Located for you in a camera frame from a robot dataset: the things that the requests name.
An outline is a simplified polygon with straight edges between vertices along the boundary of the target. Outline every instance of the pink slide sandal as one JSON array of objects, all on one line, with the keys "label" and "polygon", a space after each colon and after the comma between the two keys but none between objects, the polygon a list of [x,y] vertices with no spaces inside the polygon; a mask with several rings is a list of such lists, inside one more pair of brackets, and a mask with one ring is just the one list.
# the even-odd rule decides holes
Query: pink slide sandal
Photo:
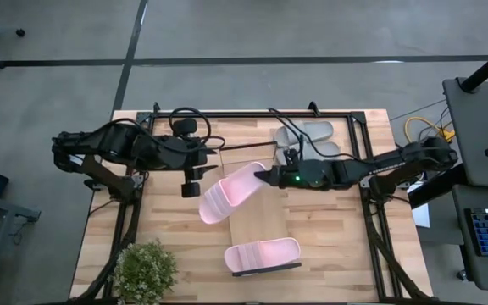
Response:
[{"label": "pink slide sandal", "polygon": [[232,272],[280,266],[300,257],[301,247],[291,237],[255,241],[225,250],[225,264]]},{"label": "pink slide sandal", "polygon": [[241,167],[210,187],[201,197],[199,214],[206,224],[215,224],[229,216],[261,186],[266,183],[253,173],[265,170],[259,162]]}]

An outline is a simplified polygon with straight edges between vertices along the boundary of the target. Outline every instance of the gray slipper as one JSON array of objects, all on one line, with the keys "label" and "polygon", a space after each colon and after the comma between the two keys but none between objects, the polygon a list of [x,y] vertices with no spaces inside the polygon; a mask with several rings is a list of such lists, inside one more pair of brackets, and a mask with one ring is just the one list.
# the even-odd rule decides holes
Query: gray slipper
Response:
[{"label": "gray slipper", "polygon": [[[335,131],[332,124],[328,121],[321,122],[303,122],[294,121],[295,125],[302,131],[306,132],[313,142],[321,141],[330,138]],[[291,127],[298,135],[301,133]],[[298,143],[298,139],[295,135],[288,130],[285,126],[280,127],[274,134],[274,140],[278,143],[278,147],[288,147],[290,145]],[[308,138],[304,136],[304,141],[309,142]]]},{"label": "gray slipper", "polygon": [[[318,150],[323,153],[324,155],[336,155],[340,153],[340,148],[336,143],[331,142],[331,141],[322,141],[319,143],[314,142],[313,143]],[[278,164],[280,165],[286,165],[286,156],[284,156],[284,151],[286,149],[295,149],[298,150],[298,143],[293,144],[289,147],[284,147],[284,148],[278,148],[276,149],[276,161],[278,161]],[[336,159],[336,157],[323,157],[319,155],[312,147],[310,143],[304,142],[303,143],[303,148],[302,148],[302,158],[304,160],[309,160],[309,159],[318,159],[318,160],[333,160]]]}]

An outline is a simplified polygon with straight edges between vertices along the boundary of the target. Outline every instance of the wooden tabletop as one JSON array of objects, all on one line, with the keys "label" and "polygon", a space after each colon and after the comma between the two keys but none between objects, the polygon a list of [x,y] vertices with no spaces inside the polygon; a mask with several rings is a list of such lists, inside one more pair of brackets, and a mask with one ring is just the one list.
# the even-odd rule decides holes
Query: wooden tabletop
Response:
[{"label": "wooden tabletop", "polygon": [[[364,112],[374,154],[394,149],[386,110]],[[135,116],[136,111],[117,111],[114,119],[134,119]],[[335,129],[330,140],[338,144],[343,153],[351,153],[347,122],[344,119],[325,120],[329,120]],[[273,134],[281,126],[274,118],[210,121],[213,135],[223,136],[226,146],[272,141]],[[197,134],[202,135],[205,124],[198,119],[197,125]],[[171,134],[166,119],[156,121],[154,134]],[[212,140],[209,144],[215,146],[217,142]],[[201,191],[206,191],[224,174],[249,162],[259,161],[270,166],[274,149],[256,147],[209,156],[209,164],[223,166],[205,174],[200,181]],[[119,175],[125,172],[123,166],[107,166]],[[181,172],[150,173],[145,183],[136,239],[137,243],[159,239],[177,258],[178,284],[166,294],[165,302],[377,301],[361,199],[356,186],[347,191],[282,191],[272,188],[270,196],[284,209],[289,236],[301,245],[302,267],[235,278],[224,263],[224,251],[231,246],[228,219],[216,225],[204,224],[199,219],[198,198],[180,196],[183,181]],[[403,191],[397,195],[406,197]],[[91,208],[107,200],[106,192],[98,192]],[[431,295],[411,208],[405,202],[391,201],[385,210],[396,259],[418,287]],[[89,218],[70,293],[72,297],[80,295],[107,262],[117,211],[118,203],[114,203]],[[382,262],[387,291],[391,292],[387,266],[385,261]]]}]

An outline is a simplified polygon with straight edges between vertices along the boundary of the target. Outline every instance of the concrete floor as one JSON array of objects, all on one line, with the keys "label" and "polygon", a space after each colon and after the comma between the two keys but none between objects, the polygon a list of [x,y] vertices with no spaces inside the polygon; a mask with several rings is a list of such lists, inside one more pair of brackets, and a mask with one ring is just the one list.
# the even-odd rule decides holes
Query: concrete floor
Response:
[{"label": "concrete floor", "polygon": [[[0,57],[123,59],[139,0],[0,0],[0,24],[27,32],[0,36]],[[488,54],[488,1],[482,0],[150,0],[136,58],[414,56]],[[441,82],[481,62],[277,64],[151,67],[130,72],[123,109],[386,108],[396,141],[411,115],[434,122]],[[93,130],[113,108],[121,66],[0,70],[0,173],[7,197],[39,208],[0,263],[0,304],[67,298],[92,194],[83,176],[58,170],[51,137]],[[423,126],[412,125],[412,137]],[[454,278],[455,247],[423,244],[434,293],[488,303],[488,291]]]}]

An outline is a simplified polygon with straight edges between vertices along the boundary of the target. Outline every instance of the green plant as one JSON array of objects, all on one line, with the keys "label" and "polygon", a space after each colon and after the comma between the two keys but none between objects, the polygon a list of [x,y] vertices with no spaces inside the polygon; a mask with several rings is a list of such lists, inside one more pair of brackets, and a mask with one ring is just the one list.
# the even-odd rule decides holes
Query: green plant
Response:
[{"label": "green plant", "polygon": [[152,305],[176,283],[175,256],[159,241],[131,244],[118,257],[114,269],[114,288],[120,300],[138,305]]}]

